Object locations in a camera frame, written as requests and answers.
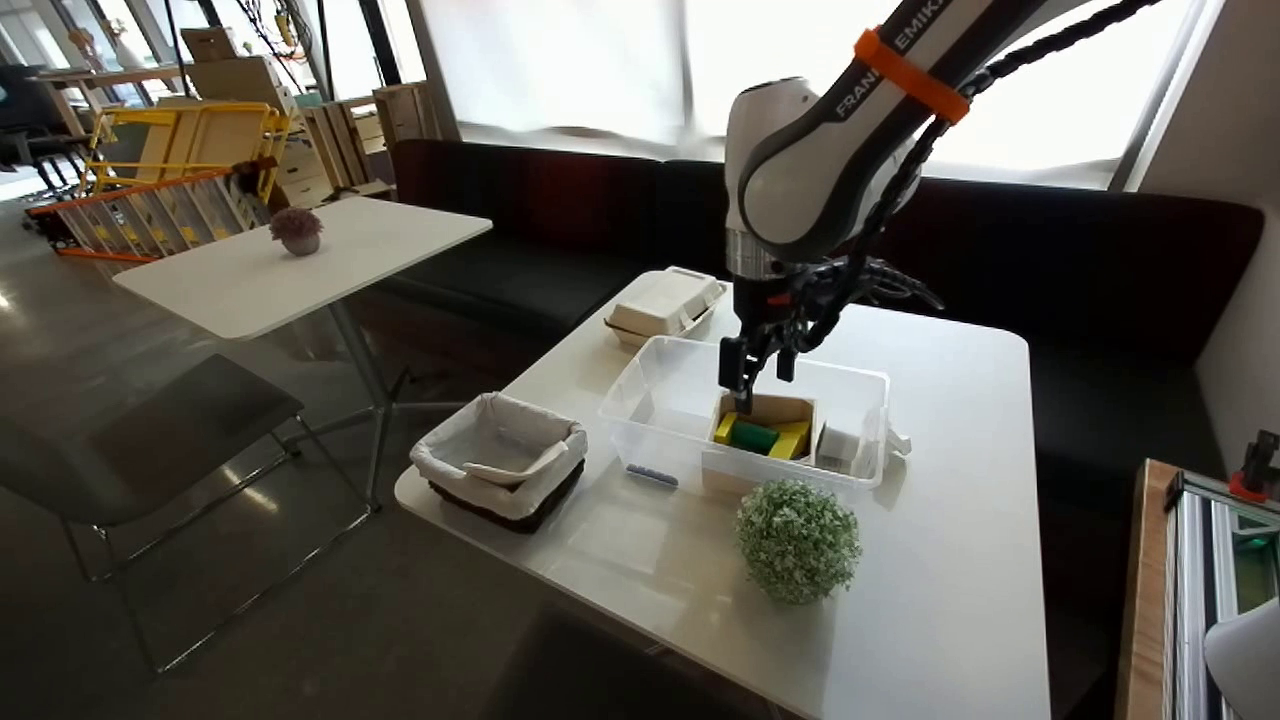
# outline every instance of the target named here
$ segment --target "gray floor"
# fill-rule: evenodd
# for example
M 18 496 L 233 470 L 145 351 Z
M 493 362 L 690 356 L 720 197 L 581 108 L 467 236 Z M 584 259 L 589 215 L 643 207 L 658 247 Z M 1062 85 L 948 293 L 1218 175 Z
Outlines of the gray floor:
M 21 230 L 21 199 L 5 205 L 5 416 L 78 436 L 210 351 L 298 393 L 316 424 L 364 402 L 324 315 L 215 346 L 120 293 L 114 268 L 54 258 Z M 424 388 L 458 381 L 424 356 Z M 383 493 L 424 428 L 408 420 L 391 436 Z M 354 472 L 364 470 L 364 428 L 328 444 Z M 277 472 L 139 567 L 136 597 L 148 597 L 154 634 L 187 637 L 215 597 L 233 600 L 348 514 L 354 496 L 322 465 Z M 545 607 L 548 592 L 533 582 L 388 509 L 212 647 L 174 677 L 148 677 L 114 587 L 85 584 L 59 525 L 0 489 L 0 717 L 481 717 Z

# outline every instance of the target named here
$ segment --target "wall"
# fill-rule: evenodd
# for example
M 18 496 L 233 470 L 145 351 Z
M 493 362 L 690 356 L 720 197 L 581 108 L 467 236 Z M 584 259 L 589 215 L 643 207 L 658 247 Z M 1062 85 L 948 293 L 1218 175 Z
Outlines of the wall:
M 1145 194 L 1246 199 L 1268 211 L 1266 246 L 1200 351 L 1200 383 L 1228 465 L 1256 428 L 1280 431 L 1280 6 L 1228 0 Z

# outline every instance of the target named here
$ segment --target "white curtain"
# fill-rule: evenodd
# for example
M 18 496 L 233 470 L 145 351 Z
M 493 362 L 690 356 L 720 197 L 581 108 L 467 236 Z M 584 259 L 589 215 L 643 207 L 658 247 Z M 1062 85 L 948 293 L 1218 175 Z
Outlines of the white curtain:
M 594 129 L 627 142 L 715 142 L 740 89 L 805 78 L 828 89 L 863 28 L 898 0 L 424 0 L 466 124 Z M 1062 28 L 1108 0 L 1046 26 Z M 1036 175 L 1116 165 L 1142 129 L 1188 12 L 1137 21 L 1048 58 L 993 92 L 936 147 L 932 168 Z

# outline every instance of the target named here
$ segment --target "floor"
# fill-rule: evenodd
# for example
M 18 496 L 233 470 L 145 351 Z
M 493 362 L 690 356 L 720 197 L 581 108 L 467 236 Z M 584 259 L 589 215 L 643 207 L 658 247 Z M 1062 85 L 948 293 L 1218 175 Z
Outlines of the floor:
M 117 289 L 117 268 L 54 258 L 21 230 L 30 194 L 25 175 L 8 184 L 0 175 L 0 416 L 45 436 L 78 436 L 210 351 L 301 396 L 313 424 L 359 408 L 364 393 L 324 315 L 253 346 L 219 346 Z M 509 356 L 466 362 L 466 367 L 442 362 L 424 348 L 413 312 L 376 297 L 356 299 L 356 319 L 383 373 L 408 367 L 408 393 L 421 396 L 495 388 L 516 364 Z M 383 496 L 428 428 L 432 420 L 395 424 L 380 478 Z M 348 472 L 364 472 L 369 428 L 332 431 L 328 447 Z M 239 465 L 270 454 L 253 447 L 210 485 L 228 485 L 243 472 Z M 181 647 L 226 600 L 289 567 L 356 509 L 324 465 L 289 465 L 136 567 L 131 592 L 148 637 Z M 598 623 L 581 621 L 538 582 L 388 503 L 187 664 L 154 677 L 114 584 L 88 584 L 65 529 L 0 489 L 0 717 L 529 717 L 520 682 L 539 660 L 559 652 L 565 670 L 584 664 L 584 684 L 607 674 L 600 647 L 616 656 L 612 640 L 600 645 Z M 643 645 L 620 647 L 631 660 L 653 656 Z

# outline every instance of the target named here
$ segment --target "green object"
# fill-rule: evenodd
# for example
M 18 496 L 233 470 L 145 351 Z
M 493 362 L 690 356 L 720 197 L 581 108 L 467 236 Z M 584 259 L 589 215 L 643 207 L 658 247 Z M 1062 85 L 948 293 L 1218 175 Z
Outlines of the green object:
M 854 582 L 860 546 L 854 509 L 810 485 L 762 485 L 737 509 L 737 539 L 775 603 L 814 603 Z
M 762 458 L 768 458 L 768 447 L 775 444 L 775 428 L 768 428 L 768 424 L 743 424 L 743 420 L 737 420 L 734 428 L 728 428 L 728 444 L 734 447 L 750 447 L 750 454 L 762 454 Z

